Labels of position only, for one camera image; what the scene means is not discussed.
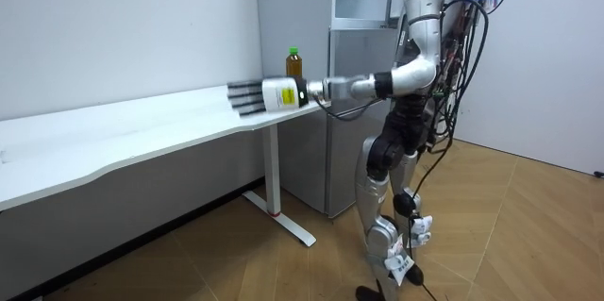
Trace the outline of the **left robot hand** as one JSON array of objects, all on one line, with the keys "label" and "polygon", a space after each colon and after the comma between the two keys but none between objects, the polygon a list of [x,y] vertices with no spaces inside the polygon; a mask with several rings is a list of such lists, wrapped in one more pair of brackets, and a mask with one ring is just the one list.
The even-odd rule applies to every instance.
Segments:
[{"label": "left robot hand", "polygon": [[300,109],[309,103],[307,82],[290,76],[227,84],[227,100],[240,116]]}]

